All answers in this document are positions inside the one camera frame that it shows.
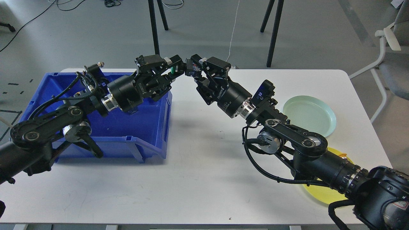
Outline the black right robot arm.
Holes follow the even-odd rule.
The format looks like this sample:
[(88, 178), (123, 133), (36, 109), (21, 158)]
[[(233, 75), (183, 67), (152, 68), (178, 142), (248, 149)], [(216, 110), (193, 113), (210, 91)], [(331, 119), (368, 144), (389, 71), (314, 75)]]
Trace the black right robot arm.
[(276, 182), (322, 186), (345, 200), (332, 202), (328, 215), (341, 230), (346, 224), (336, 208), (353, 206), (353, 214), (372, 230), (408, 229), (408, 175), (386, 166), (362, 169), (328, 150), (321, 134), (291, 124), (273, 99), (274, 85), (264, 80), (252, 96), (228, 76), (231, 64), (218, 58), (187, 59), (186, 75), (193, 77), (207, 104), (216, 102), (229, 117), (242, 116), (244, 151), (253, 166)]

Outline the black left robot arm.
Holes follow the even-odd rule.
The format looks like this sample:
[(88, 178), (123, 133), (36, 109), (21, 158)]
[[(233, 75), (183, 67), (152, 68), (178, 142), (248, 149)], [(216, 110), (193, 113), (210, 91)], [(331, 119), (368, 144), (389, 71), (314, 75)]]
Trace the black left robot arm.
[(10, 141), (1, 145), (0, 182), (14, 184), (14, 176), (29, 176), (50, 171), (54, 161), (71, 144), (90, 151), (96, 158), (104, 153), (91, 138), (88, 114), (101, 116), (119, 108), (135, 110), (143, 99), (161, 99), (171, 83), (187, 71), (178, 56), (162, 58), (158, 54), (135, 59), (137, 70), (108, 82), (103, 62), (85, 66), (65, 90), (32, 112), (29, 118), (13, 125)]

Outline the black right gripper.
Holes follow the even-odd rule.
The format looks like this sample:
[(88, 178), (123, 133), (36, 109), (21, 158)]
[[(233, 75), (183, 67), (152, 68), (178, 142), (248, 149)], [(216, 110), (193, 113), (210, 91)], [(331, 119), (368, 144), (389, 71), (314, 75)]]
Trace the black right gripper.
[(192, 55), (190, 60), (193, 64), (190, 76), (197, 83), (196, 90), (206, 104), (217, 102), (230, 118), (236, 117), (237, 111), (251, 94), (230, 80), (228, 72), (231, 64), (216, 57), (202, 58), (198, 54)]

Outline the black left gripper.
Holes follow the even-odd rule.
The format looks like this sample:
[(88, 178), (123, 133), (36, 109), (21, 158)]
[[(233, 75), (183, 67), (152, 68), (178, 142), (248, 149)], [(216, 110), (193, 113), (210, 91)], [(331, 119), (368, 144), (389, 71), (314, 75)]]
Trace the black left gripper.
[(186, 71), (186, 63), (179, 55), (162, 58), (158, 54), (135, 58), (138, 74), (149, 74), (145, 89), (136, 83), (137, 73), (124, 75), (108, 83), (108, 91), (123, 112), (137, 109), (144, 98), (158, 101), (171, 89), (172, 82)]

